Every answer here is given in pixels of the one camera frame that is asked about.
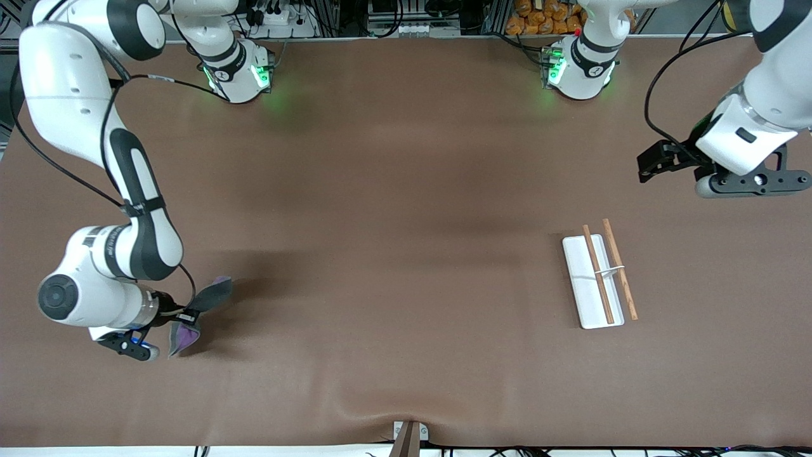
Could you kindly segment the grey and purple towel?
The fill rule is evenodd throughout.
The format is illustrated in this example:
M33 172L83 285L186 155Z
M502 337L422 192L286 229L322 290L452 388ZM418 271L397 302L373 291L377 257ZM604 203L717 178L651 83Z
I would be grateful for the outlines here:
M170 324L170 350L168 358L179 355L182 351L191 347L201 337L200 319L209 312L224 304L233 292L231 277L218 277L212 284L200 290L195 298L208 298L213 301L213 309L205 313L200 313L200 318L196 324L185 324L183 319L171 319Z

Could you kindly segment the white rack with wooden rods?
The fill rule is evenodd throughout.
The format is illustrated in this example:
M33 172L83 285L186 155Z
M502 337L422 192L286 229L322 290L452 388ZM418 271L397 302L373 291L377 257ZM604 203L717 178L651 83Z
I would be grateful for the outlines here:
M603 219L601 225L600 234L583 225L580 235L561 240L581 329L608 329L640 318L612 223Z

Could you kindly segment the orange packets pile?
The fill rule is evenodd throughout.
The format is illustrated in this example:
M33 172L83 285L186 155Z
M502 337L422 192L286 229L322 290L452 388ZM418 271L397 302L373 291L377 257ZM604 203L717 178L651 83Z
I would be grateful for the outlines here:
M577 34L588 20L577 0L513 0L505 35Z

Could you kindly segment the brown table cover mat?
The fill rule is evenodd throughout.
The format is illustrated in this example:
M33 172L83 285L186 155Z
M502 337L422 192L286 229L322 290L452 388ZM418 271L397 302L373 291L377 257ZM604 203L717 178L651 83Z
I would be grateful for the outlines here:
M292 43L234 106L117 98L199 287L232 300L168 359L51 322L37 285L109 202L15 134L0 160L0 446L324 445L426 423L445 446L812 446L812 190L647 184L642 116L679 40L600 95L497 39ZM581 329L561 240L612 223L639 319Z

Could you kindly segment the white power strip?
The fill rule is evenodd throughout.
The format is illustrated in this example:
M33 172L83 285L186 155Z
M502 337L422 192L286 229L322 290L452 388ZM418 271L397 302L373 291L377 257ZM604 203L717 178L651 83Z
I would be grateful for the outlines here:
M241 27L252 39L322 37L312 6L304 0L243 0Z

